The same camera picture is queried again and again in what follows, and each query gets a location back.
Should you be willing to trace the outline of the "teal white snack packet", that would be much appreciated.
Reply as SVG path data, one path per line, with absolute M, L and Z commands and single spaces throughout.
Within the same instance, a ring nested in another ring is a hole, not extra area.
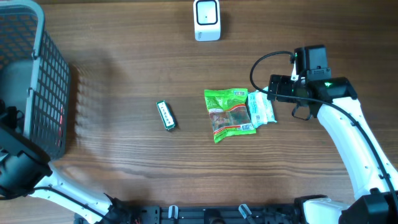
M 248 93 L 248 108 L 252 124 L 255 128 L 268 123 L 276 123 L 271 100 L 267 94 L 256 90 Z

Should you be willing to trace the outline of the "green snack bag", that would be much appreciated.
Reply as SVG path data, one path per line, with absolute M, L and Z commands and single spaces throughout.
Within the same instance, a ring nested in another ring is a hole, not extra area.
M 230 136 L 256 134 L 246 106 L 246 88 L 204 90 L 204 97 L 215 143 Z

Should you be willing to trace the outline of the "dark green gum pack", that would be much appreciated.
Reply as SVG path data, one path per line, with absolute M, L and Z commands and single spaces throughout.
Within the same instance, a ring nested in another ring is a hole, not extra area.
M 161 120 L 164 124 L 164 127 L 167 131 L 172 130 L 173 128 L 176 127 L 176 121 L 175 118 L 167 104 L 166 101 L 158 101 L 156 103 L 156 107 L 159 111 Z

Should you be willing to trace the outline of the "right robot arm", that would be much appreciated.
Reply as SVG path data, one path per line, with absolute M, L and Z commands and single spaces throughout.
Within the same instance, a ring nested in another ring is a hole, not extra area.
M 269 100 L 307 106 L 332 138 L 348 171 L 355 201 L 326 196 L 297 200 L 303 223 L 397 223 L 397 170 L 370 130 L 358 94 L 345 77 L 333 78 L 323 45 L 297 48 L 291 76 L 272 75 Z

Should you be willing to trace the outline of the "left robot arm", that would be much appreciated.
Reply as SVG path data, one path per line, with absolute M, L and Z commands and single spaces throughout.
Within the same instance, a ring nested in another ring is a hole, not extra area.
M 30 196 L 66 208 L 87 223 L 132 223 L 131 209 L 117 198 L 90 192 L 61 174 L 35 143 L 13 130 L 16 107 L 1 101 L 1 200 Z

